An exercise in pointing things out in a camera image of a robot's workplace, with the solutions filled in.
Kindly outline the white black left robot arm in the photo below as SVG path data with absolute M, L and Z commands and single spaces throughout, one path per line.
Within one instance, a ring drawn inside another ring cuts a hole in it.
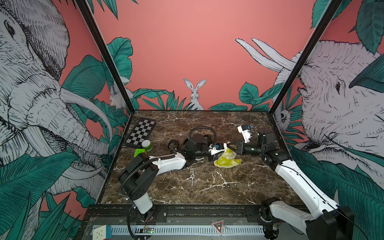
M 188 137 L 181 147 L 179 144 L 177 140 L 168 143 L 170 155 L 150 157 L 146 153 L 138 154 L 118 177 L 121 184 L 119 195 L 127 198 L 143 217 L 155 214 L 148 190 L 158 175 L 182 170 L 196 160 L 210 156 L 210 150 L 215 146 L 209 135 L 201 134 Z

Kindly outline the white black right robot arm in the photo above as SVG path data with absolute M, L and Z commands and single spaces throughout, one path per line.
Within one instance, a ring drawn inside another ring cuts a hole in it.
M 266 222 L 284 221 L 305 234 L 310 240 L 351 240 L 353 238 L 353 211 L 341 207 L 321 191 L 293 161 L 290 154 L 278 149 L 272 132 L 258 134 L 257 144 L 251 143 L 251 128 L 238 127 L 244 141 L 228 143 L 238 155 L 259 156 L 266 165 L 282 177 L 300 197 L 308 212 L 294 208 L 278 198 L 262 202 L 260 218 Z

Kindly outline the yellow green patterned towel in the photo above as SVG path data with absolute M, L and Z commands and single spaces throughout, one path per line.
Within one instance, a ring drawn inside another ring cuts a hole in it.
M 237 158 L 236 152 L 227 149 L 214 161 L 214 165 L 218 168 L 233 168 L 240 165 L 241 162 L 242 160 Z

